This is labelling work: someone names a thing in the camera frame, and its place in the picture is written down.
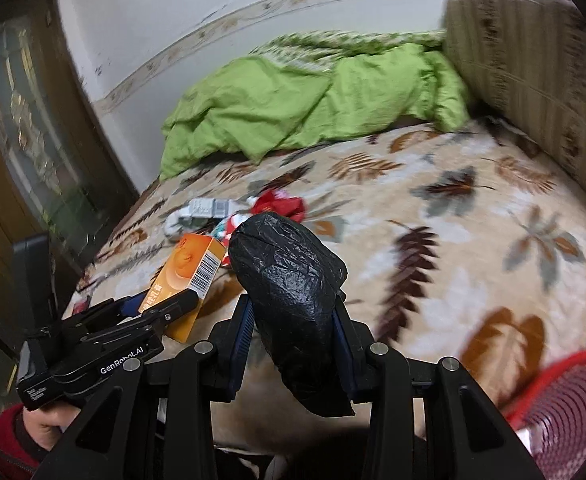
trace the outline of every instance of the wallpaper border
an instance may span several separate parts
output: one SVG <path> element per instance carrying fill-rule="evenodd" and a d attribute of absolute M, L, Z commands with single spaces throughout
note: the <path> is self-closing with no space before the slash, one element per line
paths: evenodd
<path fill-rule="evenodd" d="M 156 56 L 153 56 L 119 83 L 105 97 L 94 101 L 92 106 L 98 116 L 103 116 L 113 111 L 133 92 L 137 91 L 156 75 L 164 72 L 164 70 L 179 60 L 182 60 L 184 57 L 213 41 L 280 14 L 338 1 L 342 0 L 261 0 L 225 14 L 212 22 L 196 28 Z"/>

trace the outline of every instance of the orange box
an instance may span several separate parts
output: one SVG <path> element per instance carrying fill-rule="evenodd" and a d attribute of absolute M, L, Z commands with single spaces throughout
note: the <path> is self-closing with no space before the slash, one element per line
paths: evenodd
<path fill-rule="evenodd" d="M 140 305 L 140 312 L 185 288 L 193 289 L 199 296 L 197 308 L 172 322 L 165 332 L 171 339 L 186 343 L 225 252 L 224 246 L 213 237 L 185 234 L 148 289 Z"/>

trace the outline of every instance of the red basket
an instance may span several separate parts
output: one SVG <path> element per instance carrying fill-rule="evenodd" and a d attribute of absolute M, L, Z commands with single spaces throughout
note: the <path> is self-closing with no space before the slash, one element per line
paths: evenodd
<path fill-rule="evenodd" d="M 544 370 L 505 417 L 514 430 L 528 430 L 547 480 L 570 480 L 586 460 L 586 351 Z"/>

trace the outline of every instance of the crumpled green fabric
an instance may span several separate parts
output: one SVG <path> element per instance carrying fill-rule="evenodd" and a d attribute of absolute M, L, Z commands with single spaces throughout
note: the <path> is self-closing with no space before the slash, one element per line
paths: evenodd
<path fill-rule="evenodd" d="M 161 179 L 217 151 L 257 164 L 273 149 L 370 134 L 401 115 L 442 131 L 460 127 L 468 120 L 464 82 L 429 50 L 441 37 L 288 35 L 233 60 L 189 89 L 164 121 Z"/>

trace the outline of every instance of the plastic bag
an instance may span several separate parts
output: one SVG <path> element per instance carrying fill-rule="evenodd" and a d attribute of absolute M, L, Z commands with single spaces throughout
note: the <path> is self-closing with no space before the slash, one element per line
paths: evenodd
<path fill-rule="evenodd" d="M 228 254 L 284 385 L 312 413 L 353 415 L 333 359 L 331 313 L 344 262 L 309 229 L 274 212 L 243 222 Z"/>

